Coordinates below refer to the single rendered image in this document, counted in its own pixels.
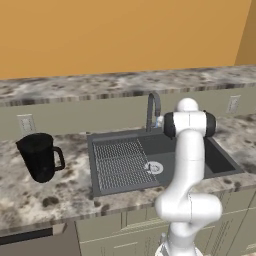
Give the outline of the dark grey sink faucet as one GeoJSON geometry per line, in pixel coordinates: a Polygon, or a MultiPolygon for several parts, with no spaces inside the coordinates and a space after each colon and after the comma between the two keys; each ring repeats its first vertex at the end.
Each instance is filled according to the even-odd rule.
{"type": "Polygon", "coordinates": [[[146,119],[147,132],[150,132],[152,128],[152,114],[155,114],[156,117],[159,117],[161,114],[160,96],[156,92],[150,92],[148,95],[147,119],[146,119]]]}

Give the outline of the silver sink drain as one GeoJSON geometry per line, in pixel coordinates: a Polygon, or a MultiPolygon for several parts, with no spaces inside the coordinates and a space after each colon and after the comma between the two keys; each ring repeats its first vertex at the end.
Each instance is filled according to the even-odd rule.
{"type": "Polygon", "coordinates": [[[149,161],[148,163],[145,164],[144,169],[150,174],[159,175],[163,172],[164,167],[159,162],[149,161]]]}

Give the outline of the dark grey sink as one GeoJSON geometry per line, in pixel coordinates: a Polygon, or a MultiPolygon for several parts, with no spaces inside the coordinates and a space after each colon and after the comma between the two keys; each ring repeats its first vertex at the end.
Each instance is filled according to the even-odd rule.
{"type": "MultiPolygon", "coordinates": [[[[93,193],[96,197],[165,186],[170,184],[175,168],[176,140],[156,128],[87,137],[93,193]],[[148,173],[149,161],[163,165],[159,175],[148,173]]],[[[212,138],[204,139],[204,179],[239,174],[242,169],[212,138]]]]}

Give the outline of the beige cupboard drawer front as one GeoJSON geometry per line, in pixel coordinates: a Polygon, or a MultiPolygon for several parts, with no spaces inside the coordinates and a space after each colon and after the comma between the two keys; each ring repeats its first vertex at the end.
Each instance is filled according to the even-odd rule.
{"type": "Polygon", "coordinates": [[[149,207],[79,220],[76,230],[79,241],[87,242],[167,225],[167,222],[157,217],[155,209],[149,207]]]}

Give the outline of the beige cupboard door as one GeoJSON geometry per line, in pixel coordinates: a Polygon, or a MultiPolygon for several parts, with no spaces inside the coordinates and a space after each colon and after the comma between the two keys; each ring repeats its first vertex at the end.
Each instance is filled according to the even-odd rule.
{"type": "Polygon", "coordinates": [[[147,229],[81,242],[82,256],[155,256],[165,228],[147,229]]]}
{"type": "Polygon", "coordinates": [[[215,192],[222,203],[223,214],[196,236],[195,244],[204,256],[227,256],[254,193],[254,189],[215,192]]]}

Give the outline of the grey dishwasher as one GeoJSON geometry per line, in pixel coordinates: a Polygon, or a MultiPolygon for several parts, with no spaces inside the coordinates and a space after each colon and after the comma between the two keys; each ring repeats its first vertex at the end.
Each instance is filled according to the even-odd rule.
{"type": "Polygon", "coordinates": [[[75,224],[0,236],[0,256],[81,256],[75,224]]]}

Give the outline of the white wall outlet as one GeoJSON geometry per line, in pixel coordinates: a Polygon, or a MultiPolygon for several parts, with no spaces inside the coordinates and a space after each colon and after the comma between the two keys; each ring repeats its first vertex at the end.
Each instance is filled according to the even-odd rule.
{"type": "Polygon", "coordinates": [[[36,132],[36,127],[32,114],[18,115],[18,123],[20,126],[21,134],[27,136],[36,132]]]}
{"type": "Polygon", "coordinates": [[[240,99],[240,95],[230,97],[228,107],[227,107],[228,113],[233,114],[236,112],[236,110],[238,108],[238,104],[239,104],[239,99],[240,99]]]}

